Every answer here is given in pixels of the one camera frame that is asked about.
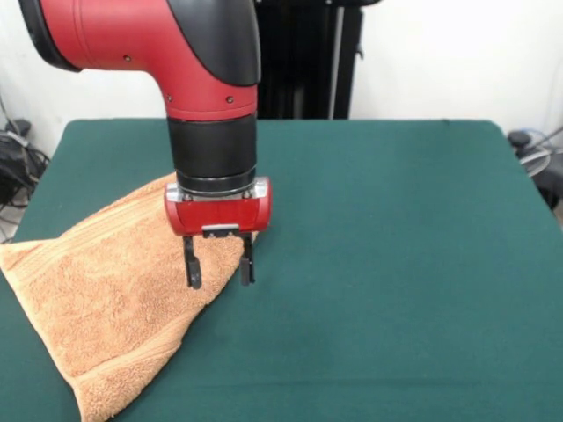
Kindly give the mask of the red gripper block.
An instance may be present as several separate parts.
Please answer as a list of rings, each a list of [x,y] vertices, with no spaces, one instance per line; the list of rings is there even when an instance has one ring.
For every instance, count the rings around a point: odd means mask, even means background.
[[[182,236],[187,285],[192,289],[201,288],[200,261],[195,256],[191,236],[228,230],[244,233],[241,236],[243,254],[239,262],[241,284],[245,287],[253,284],[252,232],[267,229],[272,209],[273,189],[267,177],[257,177],[243,192],[223,197],[189,194],[176,183],[167,184],[165,212],[172,231]]]

